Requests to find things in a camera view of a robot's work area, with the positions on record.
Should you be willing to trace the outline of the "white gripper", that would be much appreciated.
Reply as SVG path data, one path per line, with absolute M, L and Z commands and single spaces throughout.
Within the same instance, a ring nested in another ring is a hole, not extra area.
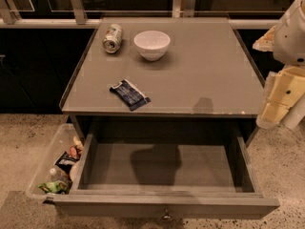
M 283 124 L 295 128 L 305 117 L 305 67 L 298 67 L 305 65 L 305 0 L 294 0 L 276 26 L 253 43 L 253 49 L 273 52 L 275 60 L 295 65 L 269 72 L 257 126 L 271 129 Z

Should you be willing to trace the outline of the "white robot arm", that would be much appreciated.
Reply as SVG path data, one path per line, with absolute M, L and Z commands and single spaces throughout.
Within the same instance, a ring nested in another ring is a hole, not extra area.
M 305 116 L 305 0 L 294 0 L 253 48 L 272 52 L 284 65 L 266 78 L 256 125 L 271 129 L 282 123 L 295 128 Z

